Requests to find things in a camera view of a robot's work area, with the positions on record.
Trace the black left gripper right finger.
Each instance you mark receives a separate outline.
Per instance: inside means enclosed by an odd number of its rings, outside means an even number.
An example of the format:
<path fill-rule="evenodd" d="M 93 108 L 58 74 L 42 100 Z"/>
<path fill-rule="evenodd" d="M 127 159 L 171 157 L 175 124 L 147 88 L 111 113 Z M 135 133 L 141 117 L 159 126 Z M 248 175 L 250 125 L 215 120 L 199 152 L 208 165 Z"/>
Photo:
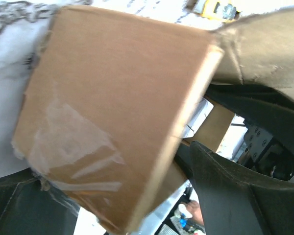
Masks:
<path fill-rule="evenodd" d="M 194 188 L 208 235 L 294 235 L 294 184 L 190 145 Z"/>

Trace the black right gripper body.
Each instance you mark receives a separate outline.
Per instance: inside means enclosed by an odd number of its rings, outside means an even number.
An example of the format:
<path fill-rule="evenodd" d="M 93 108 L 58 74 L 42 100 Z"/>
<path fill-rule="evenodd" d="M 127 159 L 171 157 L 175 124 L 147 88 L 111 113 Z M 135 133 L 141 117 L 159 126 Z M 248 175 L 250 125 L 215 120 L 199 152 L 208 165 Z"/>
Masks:
<path fill-rule="evenodd" d="M 294 154 L 258 126 L 248 127 L 237 163 L 260 174 L 294 183 Z"/>

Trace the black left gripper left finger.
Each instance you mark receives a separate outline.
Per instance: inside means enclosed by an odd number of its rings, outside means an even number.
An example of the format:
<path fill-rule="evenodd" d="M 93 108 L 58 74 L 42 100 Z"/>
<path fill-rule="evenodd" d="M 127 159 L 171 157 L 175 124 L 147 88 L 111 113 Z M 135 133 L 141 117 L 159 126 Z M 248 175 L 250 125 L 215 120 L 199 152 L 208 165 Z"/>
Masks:
<path fill-rule="evenodd" d="M 0 178 L 0 235 L 72 235 L 79 205 L 31 169 Z"/>

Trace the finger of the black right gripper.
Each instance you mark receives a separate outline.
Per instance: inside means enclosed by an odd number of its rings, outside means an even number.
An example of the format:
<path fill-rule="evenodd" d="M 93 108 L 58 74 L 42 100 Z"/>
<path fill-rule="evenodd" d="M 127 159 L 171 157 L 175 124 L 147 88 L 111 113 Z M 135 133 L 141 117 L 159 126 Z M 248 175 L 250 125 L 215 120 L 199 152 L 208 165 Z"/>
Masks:
<path fill-rule="evenodd" d="M 265 129 L 294 154 L 294 100 L 264 85 L 209 85 L 206 96 Z"/>

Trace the white patterned box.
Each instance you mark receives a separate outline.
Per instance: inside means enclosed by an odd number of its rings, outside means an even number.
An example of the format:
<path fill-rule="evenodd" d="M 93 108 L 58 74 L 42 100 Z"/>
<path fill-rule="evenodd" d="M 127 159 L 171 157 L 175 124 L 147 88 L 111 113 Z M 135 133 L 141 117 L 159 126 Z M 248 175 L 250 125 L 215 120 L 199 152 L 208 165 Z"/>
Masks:
<path fill-rule="evenodd" d="M 213 107 L 214 105 L 210 101 L 202 98 L 202 100 L 197 105 L 197 108 L 192 118 L 184 128 L 183 138 L 191 138 L 195 135 L 197 130 L 200 128 L 200 126 L 203 124 L 203 122 L 212 111 Z"/>

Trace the yellow black utility knife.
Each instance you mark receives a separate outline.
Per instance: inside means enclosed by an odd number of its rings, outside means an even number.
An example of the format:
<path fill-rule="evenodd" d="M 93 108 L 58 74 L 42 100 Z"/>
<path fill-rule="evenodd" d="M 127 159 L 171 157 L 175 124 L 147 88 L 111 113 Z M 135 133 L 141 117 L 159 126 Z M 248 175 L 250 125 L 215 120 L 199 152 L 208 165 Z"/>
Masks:
<path fill-rule="evenodd" d="M 186 9 L 209 20 L 230 23 L 242 12 L 241 0 L 189 0 Z"/>

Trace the brown cardboard express box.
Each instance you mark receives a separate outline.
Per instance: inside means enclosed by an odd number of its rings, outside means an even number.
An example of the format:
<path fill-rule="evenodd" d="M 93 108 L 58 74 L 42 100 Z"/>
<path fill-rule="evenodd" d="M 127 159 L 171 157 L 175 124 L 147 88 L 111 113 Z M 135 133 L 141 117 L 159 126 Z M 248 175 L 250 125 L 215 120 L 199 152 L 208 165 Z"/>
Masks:
<path fill-rule="evenodd" d="M 206 31 L 92 6 L 58 10 L 14 142 L 109 232 L 138 229 L 209 85 L 294 100 L 294 7 Z"/>

